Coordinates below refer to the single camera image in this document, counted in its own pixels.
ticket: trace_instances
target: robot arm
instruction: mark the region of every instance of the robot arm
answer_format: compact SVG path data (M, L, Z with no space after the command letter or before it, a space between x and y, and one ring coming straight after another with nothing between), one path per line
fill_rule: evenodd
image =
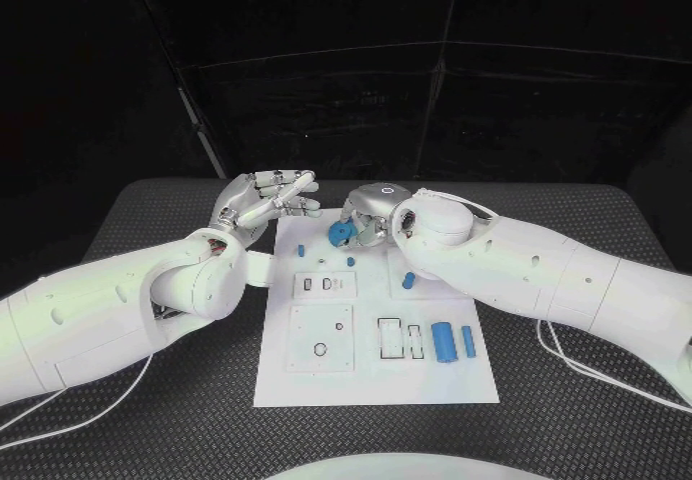
M234 311L270 286L272 255L247 252L267 221L319 216L313 172L238 177L211 227L42 278L0 301L0 405L110 375Z
M508 313L620 345L692 403L692 277L488 209L479 218L469 203L421 189L398 204L388 228L413 271Z

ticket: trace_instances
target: gray mesh surface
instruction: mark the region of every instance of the gray mesh surface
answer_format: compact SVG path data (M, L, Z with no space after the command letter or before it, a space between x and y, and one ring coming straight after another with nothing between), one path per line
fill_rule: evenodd
M323 182L341 207L365 182ZM416 189L413 183L403 183ZM86 260L149 247L207 225L221 180L161 179L125 190ZM628 195L594 185L426 183L592 247L671 262ZM276 227L256 249L270 252ZM540 347L534 323L479 304L499 405L253 408L267 291L248 288L231 317L155 356L132 396L90 427L0 452L0 478L263 478L368 452L488 460L556 479L691 479L692 415L580 376ZM569 353L641 388L672 389L623 350L567 327ZM2 433L2 443L90 418L142 364L75 388ZM0 409L0 423L37 402Z

